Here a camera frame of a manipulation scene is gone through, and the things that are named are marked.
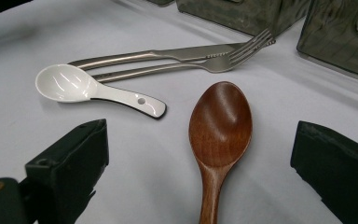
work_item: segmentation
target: translucent plastic box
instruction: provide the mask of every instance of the translucent plastic box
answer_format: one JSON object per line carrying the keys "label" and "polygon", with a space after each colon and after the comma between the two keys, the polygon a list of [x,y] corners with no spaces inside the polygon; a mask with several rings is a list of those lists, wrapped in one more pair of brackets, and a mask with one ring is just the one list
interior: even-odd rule
{"label": "translucent plastic box", "polygon": [[279,35],[307,14],[310,0],[176,0],[179,11],[258,35]]}
{"label": "translucent plastic box", "polygon": [[358,0],[312,0],[297,50],[358,75]]}

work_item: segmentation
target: spoon handle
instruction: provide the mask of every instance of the spoon handle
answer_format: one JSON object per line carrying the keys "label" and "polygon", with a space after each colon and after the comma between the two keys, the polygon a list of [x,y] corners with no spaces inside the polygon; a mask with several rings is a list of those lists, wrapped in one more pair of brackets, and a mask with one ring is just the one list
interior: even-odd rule
{"label": "spoon handle", "polygon": [[200,224],[216,224],[220,189],[229,169],[211,169],[201,166],[202,207]]}
{"label": "spoon handle", "polygon": [[94,97],[91,100],[100,99],[108,100],[131,108],[139,110],[146,115],[159,119],[161,118],[167,106],[158,99],[143,95],[134,91],[124,91],[121,89],[100,85]]}

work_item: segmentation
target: fork handle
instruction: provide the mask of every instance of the fork handle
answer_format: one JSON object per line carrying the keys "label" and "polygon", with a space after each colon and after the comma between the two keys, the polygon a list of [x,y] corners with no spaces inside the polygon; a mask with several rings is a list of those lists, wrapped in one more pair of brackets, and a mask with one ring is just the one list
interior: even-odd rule
{"label": "fork handle", "polygon": [[69,64],[81,68],[83,70],[88,70],[91,68],[114,65],[118,63],[135,63],[140,61],[148,61],[148,60],[163,59],[163,58],[165,58],[165,56],[161,55],[159,53],[159,50],[145,50],[145,51],[134,52],[134,53],[125,53],[125,54],[78,60],[78,61],[71,62]]}
{"label": "fork handle", "polygon": [[125,70],[125,71],[105,73],[105,74],[95,75],[92,77],[101,83],[105,83],[105,82],[118,81],[130,77],[140,77],[140,76],[155,74],[158,72],[163,72],[168,70],[194,68],[194,67],[199,67],[199,66],[194,63],[168,63],[168,64],[162,64],[162,65],[156,65],[156,66],[150,66],[144,68],[136,68],[136,69]]}

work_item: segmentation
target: white ceramic spoon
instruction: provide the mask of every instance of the white ceramic spoon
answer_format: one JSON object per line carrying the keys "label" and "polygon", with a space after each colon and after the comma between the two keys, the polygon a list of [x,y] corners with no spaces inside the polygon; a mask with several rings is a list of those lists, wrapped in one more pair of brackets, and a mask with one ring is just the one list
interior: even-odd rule
{"label": "white ceramic spoon", "polygon": [[43,69],[37,75],[35,85],[43,96],[62,103],[113,101],[155,119],[164,115],[167,108],[163,102],[150,96],[105,86],[85,71],[69,64],[55,64]]}

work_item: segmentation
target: knife handle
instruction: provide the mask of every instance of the knife handle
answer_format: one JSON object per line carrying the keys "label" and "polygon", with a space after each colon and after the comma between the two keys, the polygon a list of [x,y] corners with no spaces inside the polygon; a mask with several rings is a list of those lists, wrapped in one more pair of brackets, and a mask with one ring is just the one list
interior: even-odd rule
{"label": "knife handle", "polygon": [[159,50],[145,50],[134,53],[125,53],[118,55],[109,55],[97,58],[90,58],[84,60],[74,61],[68,64],[81,68],[83,70],[89,70],[97,67],[104,67],[108,65],[118,63],[135,63],[140,61],[148,61],[155,59],[162,59],[164,56],[160,55]]}

